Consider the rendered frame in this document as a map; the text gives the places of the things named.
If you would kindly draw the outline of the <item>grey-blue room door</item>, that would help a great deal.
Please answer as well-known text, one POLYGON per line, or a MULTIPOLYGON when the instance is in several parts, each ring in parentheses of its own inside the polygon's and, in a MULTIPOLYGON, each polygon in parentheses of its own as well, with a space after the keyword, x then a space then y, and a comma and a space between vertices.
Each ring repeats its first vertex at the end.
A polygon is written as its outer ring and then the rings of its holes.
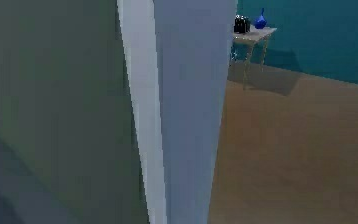
POLYGON ((208 224, 237 0, 117 0, 149 224, 208 224))

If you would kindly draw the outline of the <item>black toaster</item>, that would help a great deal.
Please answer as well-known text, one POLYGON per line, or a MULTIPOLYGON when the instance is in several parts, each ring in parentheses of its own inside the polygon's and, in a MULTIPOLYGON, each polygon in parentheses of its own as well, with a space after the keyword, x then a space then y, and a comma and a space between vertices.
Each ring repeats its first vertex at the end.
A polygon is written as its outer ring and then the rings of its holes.
POLYGON ((251 21, 248 17, 237 15, 235 17, 234 32, 239 34, 245 34, 250 31, 251 21))

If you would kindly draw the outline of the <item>pale wooden side table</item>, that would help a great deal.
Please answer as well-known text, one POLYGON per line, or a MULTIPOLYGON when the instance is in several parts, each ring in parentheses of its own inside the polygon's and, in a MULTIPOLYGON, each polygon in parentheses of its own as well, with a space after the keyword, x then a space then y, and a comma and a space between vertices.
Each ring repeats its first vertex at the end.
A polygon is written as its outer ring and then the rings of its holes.
POLYGON ((254 52, 254 47, 260 43, 264 42, 264 46, 262 48, 261 61, 260 65, 264 65, 267 46, 269 42, 269 38, 277 31, 276 28, 272 27, 264 27, 263 29, 257 29, 253 25, 250 26, 250 31, 245 34, 233 34, 233 43, 235 44, 244 44, 247 46, 247 53, 244 60, 244 69, 243 69, 243 88, 246 88, 248 84, 248 72, 251 64, 251 58, 254 52))

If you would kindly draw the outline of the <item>blue vase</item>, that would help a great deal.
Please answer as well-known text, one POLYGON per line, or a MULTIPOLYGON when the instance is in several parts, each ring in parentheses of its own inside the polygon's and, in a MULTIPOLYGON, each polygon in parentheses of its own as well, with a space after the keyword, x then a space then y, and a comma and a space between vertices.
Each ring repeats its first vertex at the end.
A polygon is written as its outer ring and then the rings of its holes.
POLYGON ((267 21, 264 18, 264 10, 261 10, 260 16, 256 19, 254 26, 256 29, 263 29, 267 25, 267 21))

